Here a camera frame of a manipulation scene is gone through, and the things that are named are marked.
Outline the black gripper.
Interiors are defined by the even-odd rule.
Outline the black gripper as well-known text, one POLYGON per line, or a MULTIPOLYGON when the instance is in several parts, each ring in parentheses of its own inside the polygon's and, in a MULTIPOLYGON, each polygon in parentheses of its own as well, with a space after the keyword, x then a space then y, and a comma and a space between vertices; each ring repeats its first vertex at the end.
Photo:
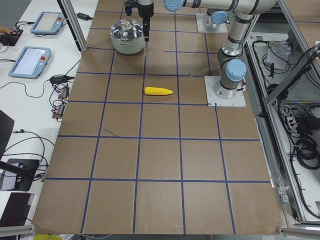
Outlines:
POLYGON ((154 15, 154 1, 153 0, 136 0, 138 14, 143 24, 143 36, 146 42, 150 39, 150 18, 154 15))

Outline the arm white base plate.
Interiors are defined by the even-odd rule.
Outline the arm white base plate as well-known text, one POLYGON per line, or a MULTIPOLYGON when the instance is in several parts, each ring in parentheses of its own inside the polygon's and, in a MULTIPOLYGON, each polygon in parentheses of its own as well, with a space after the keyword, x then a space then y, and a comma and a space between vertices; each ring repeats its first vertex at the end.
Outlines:
POLYGON ((226 11, 216 11, 212 15, 197 13, 197 31, 199 33, 227 34, 227 18, 226 11))
POLYGON ((210 107, 246 107, 244 92, 239 82, 235 89, 229 90, 221 86, 220 76, 205 76, 207 105, 210 107))

